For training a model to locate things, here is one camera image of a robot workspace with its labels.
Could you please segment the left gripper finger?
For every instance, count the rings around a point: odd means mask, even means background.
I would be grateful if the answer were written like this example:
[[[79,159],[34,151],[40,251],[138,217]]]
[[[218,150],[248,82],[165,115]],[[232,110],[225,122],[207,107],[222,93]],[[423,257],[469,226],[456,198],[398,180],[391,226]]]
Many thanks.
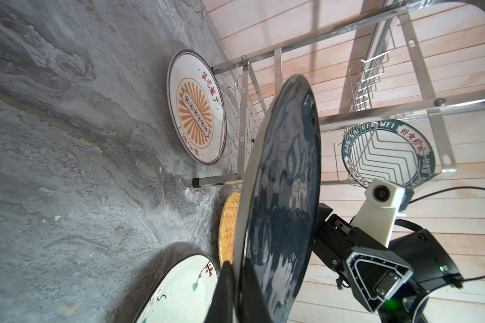
[[[234,273],[229,261],[222,265],[205,323],[234,322]]]

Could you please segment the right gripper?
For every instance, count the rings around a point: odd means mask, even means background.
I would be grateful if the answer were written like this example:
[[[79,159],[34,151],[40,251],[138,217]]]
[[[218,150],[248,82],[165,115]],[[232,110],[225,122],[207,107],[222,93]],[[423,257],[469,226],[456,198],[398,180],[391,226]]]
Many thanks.
[[[414,274],[408,262],[324,203],[318,205],[313,252],[338,274],[337,288],[350,287],[369,312],[376,312]]]

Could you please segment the white plate green lettered rim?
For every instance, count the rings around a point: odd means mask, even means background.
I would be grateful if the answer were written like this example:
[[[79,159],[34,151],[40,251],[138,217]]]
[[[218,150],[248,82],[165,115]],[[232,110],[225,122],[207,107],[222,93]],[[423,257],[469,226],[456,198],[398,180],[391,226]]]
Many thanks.
[[[416,188],[434,175],[437,166],[426,137],[396,119],[349,127],[340,147],[348,177],[364,188],[374,179]]]

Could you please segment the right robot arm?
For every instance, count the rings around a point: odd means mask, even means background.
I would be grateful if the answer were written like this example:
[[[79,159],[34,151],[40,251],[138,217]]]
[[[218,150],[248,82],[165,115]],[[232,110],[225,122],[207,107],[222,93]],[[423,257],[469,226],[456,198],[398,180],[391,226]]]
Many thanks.
[[[384,246],[321,203],[313,251],[337,273],[338,289],[351,289],[382,322],[426,322],[429,294],[448,285],[461,288],[463,276],[430,231],[404,219],[395,223],[411,233]]]

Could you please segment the black round plate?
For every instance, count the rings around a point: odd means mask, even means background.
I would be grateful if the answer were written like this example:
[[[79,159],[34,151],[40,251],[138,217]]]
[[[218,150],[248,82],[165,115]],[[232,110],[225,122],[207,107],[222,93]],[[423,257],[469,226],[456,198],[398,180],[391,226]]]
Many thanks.
[[[286,322],[311,257],[321,190],[312,88],[293,75],[259,127],[242,184],[233,269],[239,322]]]

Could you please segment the small orange sunburst plate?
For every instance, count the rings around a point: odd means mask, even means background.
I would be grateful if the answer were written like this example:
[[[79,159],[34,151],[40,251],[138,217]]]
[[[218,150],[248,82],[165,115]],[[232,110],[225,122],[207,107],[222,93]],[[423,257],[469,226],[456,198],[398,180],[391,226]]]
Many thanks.
[[[199,53],[183,49],[171,59],[167,100],[187,153],[202,165],[217,163],[226,146],[226,113],[219,84]]]

